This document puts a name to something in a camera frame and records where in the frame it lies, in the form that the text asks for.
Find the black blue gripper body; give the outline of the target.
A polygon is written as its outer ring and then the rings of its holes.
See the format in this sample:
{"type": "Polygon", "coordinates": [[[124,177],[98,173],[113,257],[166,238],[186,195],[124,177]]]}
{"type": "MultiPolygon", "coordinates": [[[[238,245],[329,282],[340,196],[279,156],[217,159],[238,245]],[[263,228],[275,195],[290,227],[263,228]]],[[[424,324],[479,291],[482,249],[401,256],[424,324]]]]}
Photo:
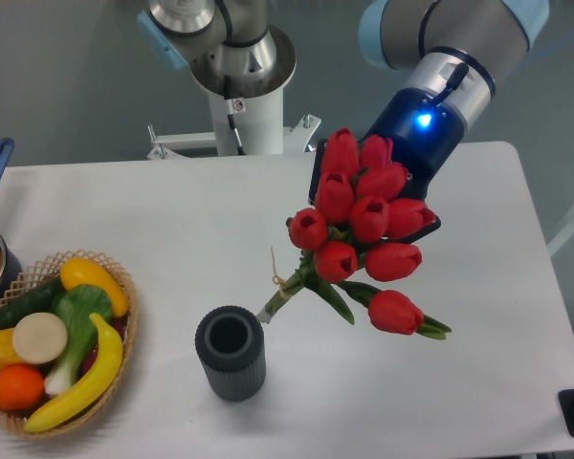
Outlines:
{"type": "Polygon", "coordinates": [[[410,174],[403,197],[423,200],[429,185],[463,139],[465,124],[445,99],[445,89],[433,96],[421,89],[399,91],[363,139],[377,135],[393,141],[391,159],[410,174]]]}

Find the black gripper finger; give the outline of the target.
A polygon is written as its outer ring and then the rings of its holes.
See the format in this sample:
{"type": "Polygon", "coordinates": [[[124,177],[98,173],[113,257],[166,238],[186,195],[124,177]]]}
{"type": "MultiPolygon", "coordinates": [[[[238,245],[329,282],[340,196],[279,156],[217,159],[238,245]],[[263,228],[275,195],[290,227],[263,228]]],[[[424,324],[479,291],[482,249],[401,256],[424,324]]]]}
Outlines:
{"type": "Polygon", "coordinates": [[[424,227],[422,227],[421,229],[419,229],[418,231],[412,233],[412,234],[408,234],[406,236],[400,237],[400,238],[390,238],[390,237],[386,237],[386,240],[389,242],[396,242],[396,243],[402,243],[402,244],[412,244],[426,236],[428,236],[429,234],[435,232],[436,230],[439,230],[441,228],[442,222],[441,219],[436,216],[435,219],[429,223],[428,225],[425,225],[424,227]]]}
{"type": "Polygon", "coordinates": [[[316,147],[316,151],[315,151],[315,160],[314,160],[314,164],[313,164],[313,168],[312,168],[311,181],[310,181],[309,191],[308,191],[308,203],[310,205],[315,204],[315,200],[316,200],[316,196],[317,196],[317,192],[318,192],[318,188],[319,188],[320,176],[321,176],[321,163],[322,163],[322,159],[323,159],[325,150],[327,148],[327,144],[328,144],[327,139],[321,139],[317,143],[317,147],[316,147]]]}

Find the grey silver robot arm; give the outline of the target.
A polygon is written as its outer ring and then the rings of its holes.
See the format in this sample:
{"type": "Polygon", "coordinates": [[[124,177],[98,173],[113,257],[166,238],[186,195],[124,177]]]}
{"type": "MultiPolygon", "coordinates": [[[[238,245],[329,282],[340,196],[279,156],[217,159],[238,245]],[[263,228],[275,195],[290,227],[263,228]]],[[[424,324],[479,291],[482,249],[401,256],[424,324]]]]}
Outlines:
{"type": "MultiPolygon", "coordinates": [[[[410,172],[409,198],[431,180],[505,79],[531,49],[549,14],[544,1],[375,1],[359,45],[371,64],[409,70],[404,86],[370,127],[393,140],[410,172]]],[[[295,153],[318,123],[283,123],[283,90],[296,69],[288,36],[264,1],[150,1],[138,26],[170,68],[190,68],[207,93],[213,129],[156,136],[157,153],[214,146],[221,156],[295,153]]]]}

